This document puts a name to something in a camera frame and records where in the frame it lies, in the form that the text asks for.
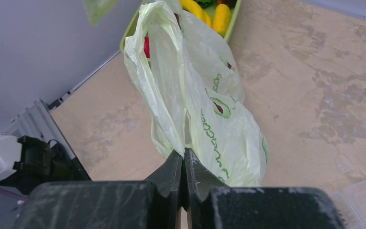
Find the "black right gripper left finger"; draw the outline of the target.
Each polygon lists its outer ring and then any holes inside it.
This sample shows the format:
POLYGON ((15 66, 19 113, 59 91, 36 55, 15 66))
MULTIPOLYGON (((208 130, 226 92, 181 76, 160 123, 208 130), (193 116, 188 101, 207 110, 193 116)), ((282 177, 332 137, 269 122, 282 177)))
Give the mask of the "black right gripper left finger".
POLYGON ((178 229, 183 158, 144 180, 51 182, 30 194, 16 229, 178 229))

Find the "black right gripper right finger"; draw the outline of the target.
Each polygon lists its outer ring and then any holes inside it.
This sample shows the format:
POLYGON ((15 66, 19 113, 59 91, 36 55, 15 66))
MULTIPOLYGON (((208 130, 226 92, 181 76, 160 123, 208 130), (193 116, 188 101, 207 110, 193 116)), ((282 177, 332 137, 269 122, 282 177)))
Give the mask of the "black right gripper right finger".
POLYGON ((344 229, 331 198, 313 187, 229 187, 190 148, 183 160, 191 229, 344 229))

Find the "pale green plastic bag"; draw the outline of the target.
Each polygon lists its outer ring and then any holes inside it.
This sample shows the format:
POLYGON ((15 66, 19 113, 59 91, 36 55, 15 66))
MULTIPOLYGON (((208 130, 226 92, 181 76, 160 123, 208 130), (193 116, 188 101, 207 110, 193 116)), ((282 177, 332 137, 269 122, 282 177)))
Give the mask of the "pale green plastic bag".
POLYGON ((179 0, 148 0, 123 43, 124 64, 152 116, 163 157, 191 148, 231 187, 255 187, 268 161, 265 136, 244 106, 245 92, 225 39, 179 0), (146 58, 144 38, 149 38, 146 58))

